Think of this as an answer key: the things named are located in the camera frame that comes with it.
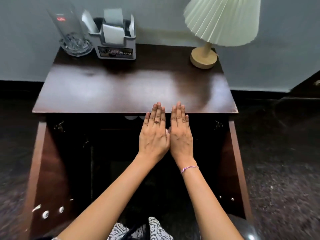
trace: glass tumbler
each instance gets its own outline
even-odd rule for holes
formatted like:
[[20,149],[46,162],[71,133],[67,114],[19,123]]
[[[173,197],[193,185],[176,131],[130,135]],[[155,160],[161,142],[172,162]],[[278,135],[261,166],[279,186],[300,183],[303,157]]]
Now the glass tumbler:
[[93,45],[84,36],[74,6],[69,0],[55,0],[47,12],[57,27],[61,39],[60,46],[71,56],[84,56],[90,53]]

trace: wooden lamp base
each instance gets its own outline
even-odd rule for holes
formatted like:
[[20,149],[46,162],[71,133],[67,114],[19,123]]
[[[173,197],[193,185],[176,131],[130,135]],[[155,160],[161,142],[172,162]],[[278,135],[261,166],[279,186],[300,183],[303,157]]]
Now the wooden lamp base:
[[190,55],[192,64],[201,69],[209,69],[213,67],[218,56],[211,47],[212,44],[207,42],[204,47],[194,48]]

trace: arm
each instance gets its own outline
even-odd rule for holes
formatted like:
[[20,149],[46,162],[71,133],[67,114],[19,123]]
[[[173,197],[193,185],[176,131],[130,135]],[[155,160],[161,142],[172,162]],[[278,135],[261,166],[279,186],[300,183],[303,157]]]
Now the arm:
[[138,186],[168,151],[169,136],[165,108],[161,103],[154,104],[152,112],[146,114],[139,137],[139,153],[134,161],[58,239],[106,240]]
[[[185,106],[180,102],[173,106],[171,113],[170,152],[178,168],[197,165],[193,158],[193,138],[189,127],[189,116],[185,114]],[[194,212],[197,219],[201,239],[243,240],[198,168],[186,169],[183,173]]]

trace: gray wall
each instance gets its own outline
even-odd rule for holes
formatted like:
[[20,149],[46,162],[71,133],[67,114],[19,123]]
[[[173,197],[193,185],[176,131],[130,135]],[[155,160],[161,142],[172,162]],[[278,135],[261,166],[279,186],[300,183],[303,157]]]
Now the gray wall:
[[[184,24],[190,0],[71,0],[93,16],[122,7],[138,25],[138,43],[198,46]],[[0,79],[44,81],[58,50],[45,7],[54,0],[0,1]],[[320,0],[262,0],[257,38],[216,47],[232,89],[288,92],[320,70]]]

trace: hand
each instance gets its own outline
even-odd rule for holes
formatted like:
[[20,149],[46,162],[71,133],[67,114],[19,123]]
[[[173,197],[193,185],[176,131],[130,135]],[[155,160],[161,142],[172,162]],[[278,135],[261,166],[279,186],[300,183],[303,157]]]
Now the hand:
[[189,126],[186,107],[177,103],[171,111],[170,152],[178,168],[197,165],[193,158],[193,137]]
[[154,104],[151,114],[146,113],[139,136],[138,155],[156,164],[170,147],[170,134],[166,129],[166,110],[161,103]]

